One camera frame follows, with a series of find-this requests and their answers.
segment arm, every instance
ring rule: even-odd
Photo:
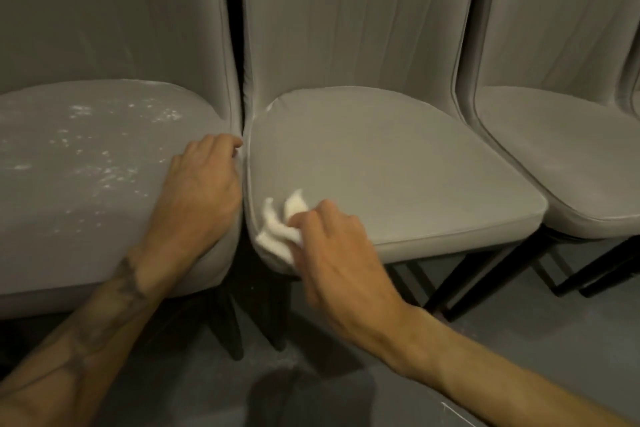
[[[229,229],[241,140],[208,135],[172,160],[147,233],[80,309],[0,384],[0,426],[85,426],[158,304]]]
[[[405,303],[364,227],[330,201],[295,215],[290,244],[307,300],[348,341],[497,427],[629,426],[608,410],[520,368]]]

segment white stain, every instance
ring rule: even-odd
[[[73,112],[71,118],[73,118],[74,116],[86,117],[93,114],[93,110],[91,109],[91,107],[85,107],[84,105],[71,105],[69,109]]]
[[[170,108],[166,108],[162,111],[160,115],[152,120],[152,122],[171,122],[180,120],[182,118],[182,114],[178,113],[176,110],[171,110]]]

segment chair backrest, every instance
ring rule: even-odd
[[[300,88],[402,92],[457,114],[453,85],[470,0],[244,0],[245,101]]]
[[[156,80],[198,93],[228,117],[224,78],[235,69],[225,0],[0,3],[0,93],[69,80]]]
[[[639,21],[640,0],[475,0],[460,83],[611,103]]]

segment concrete floor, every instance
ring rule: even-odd
[[[541,266],[559,281],[558,262],[577,270],[615,244],[560,246]],[[459,260],[422,266],[437,285]],[[399,272],[409,277],[403,266]],[[426,299],[406,281],[420,301]],[[237,309],[245,349],[240,362],[205,325],[203,301],[165,303],[111,388],[96,427],[484,425],[337,339],[307,307],[300,284],[294,285],[291,338],[282,353]],[[558,299],[531,269],[452,327],[640,422],[638,311],[639,279],[591,299],[577,293]],[[35,342],[59,320],[32,318],[20,326]]]

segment forearm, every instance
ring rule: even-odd
[[[172,286],[150,265],[161,259],[130,256],[0,385],[0,426],[89,424]]]
[[[452,331],[420,310],[415,341],[405,349],[406,375],[440,391],[497,427],[629,426]]]

